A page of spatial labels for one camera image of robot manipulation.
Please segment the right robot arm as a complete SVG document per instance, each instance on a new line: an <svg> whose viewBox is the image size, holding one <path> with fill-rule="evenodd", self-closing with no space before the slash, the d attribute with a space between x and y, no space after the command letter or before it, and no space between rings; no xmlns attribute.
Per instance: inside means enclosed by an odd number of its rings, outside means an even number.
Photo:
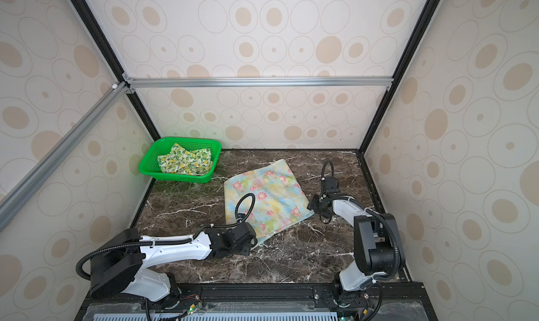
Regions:
<svg viewBox="0 0 539 321"><path fill-rule="evenodd" d="M353 228L354 261L338 274L336 289L364 291L380 280L390 280L403 268L405 254L396 219L376 212L340 191L334 176L321 178L320 193L307 208L323 222L339 216Z"/></svg>

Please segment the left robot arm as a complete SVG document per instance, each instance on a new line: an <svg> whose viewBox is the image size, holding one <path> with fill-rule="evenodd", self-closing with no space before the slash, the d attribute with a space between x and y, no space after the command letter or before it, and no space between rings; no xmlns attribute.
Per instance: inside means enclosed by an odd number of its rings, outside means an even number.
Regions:
<svg viewBox="0 0 539 321"><path fill-rule="evenodd" d="M91 284L92 299L118 294L142 297L158 309L172 309L181 302L181 289L171 273L157 273L154 266L186 260L248 256L258 244L247 222L230 226L210 225L194 235L152 237L129 228L80 260L76 273Z"/></svg>

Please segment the pastel floral skirt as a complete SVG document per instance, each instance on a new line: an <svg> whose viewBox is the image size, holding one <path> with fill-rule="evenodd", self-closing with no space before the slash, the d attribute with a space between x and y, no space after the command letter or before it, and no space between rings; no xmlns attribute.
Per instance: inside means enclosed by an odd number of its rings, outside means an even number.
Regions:
<svg viewBox="0 0 539 321"><path fill-rule="evenodd" d="M247 221L256 232L258 245L314 214L308 210L309 200L284 159L224 183L227 224L237 221L236 204L247 193L255 195L255 206Z"/></svg>

